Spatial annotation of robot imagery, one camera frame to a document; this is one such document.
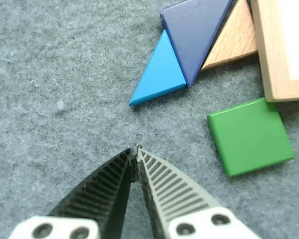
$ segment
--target light blue triangle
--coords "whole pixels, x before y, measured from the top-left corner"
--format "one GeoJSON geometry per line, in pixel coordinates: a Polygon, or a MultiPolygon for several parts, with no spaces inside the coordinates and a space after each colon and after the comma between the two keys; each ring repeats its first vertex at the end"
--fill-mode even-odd
{"type": "Polygon", "coordinates": [[[164,30],[129,105],[138,105],[185,86],[185,78],[164,30]]]}

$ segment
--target green square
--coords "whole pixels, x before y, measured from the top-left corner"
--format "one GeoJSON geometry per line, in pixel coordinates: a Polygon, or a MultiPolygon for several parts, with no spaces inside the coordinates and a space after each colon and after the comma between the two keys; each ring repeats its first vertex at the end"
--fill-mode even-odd
{"type": "Polygon", "coordinates": [[[274,103],[265,98],[208,115],[228,176],[237,176],[294,157],[274,103]]]}

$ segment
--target screw hole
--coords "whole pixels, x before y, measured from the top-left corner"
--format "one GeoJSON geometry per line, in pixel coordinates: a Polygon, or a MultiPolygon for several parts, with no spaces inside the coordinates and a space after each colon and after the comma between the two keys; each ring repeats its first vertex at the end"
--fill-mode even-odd
{"type": "Polygon", "coordinates": [[[214,215],[211,220],[214,225],[225,225],[230,223],[229,218],[221,214],[214,215]]]}
{"type": "Polygon", "coordinates": [[[176,231],[180,236],[190,235],[195,232],[195,227],[191,224],[182,223],[177,226],[176,231]]]}
{"type": "Polygon", "coordinates": [[[52,231],[52,225],[48,224],[48,223],[44,223],[44,224],[37,226],[34,229],[32,235],[36,239],[42,239],[42,238],[46,238],[47,236],[49,236],[51,234],[51,231],[52,231]]]}
{"type": "Polygon", "coordinates": [[[70,239],[86,239],[89,236],[89,229],[80,227],[75,229],[70,236],[70,239]]]}

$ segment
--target blue triangle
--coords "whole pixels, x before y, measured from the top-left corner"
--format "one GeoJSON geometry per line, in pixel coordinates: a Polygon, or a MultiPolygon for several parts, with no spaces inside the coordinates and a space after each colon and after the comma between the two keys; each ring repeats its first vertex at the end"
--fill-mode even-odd
{"type": "Polygon", "coordinates": [[[189,86],[194,84],[232,0],[185,0],[160,13],[189,86]]]}
{"type": "Polygon", "coordinates": [[[138,105],[185,86],[185,78],[164,30],[129,105],[138,105]]]}

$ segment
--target gray carpet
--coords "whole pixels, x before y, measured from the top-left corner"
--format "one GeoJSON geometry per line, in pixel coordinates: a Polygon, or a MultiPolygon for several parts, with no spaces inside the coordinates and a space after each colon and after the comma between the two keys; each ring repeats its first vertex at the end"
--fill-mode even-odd
{"type": "MultiPolygon", "coordinates": [[[[299,239],[299,102],[277,104],[295,159],[233,179],[207,124],[208,113],[263,96],[257,57],[201,73],[190,89],[128,106],[162,32],[159,11],[175,2],[0,0],[0,239],[139,143],[262,238],[299,239]]],[[[122,238],[152,238],[138,184],[122,238]]]]}

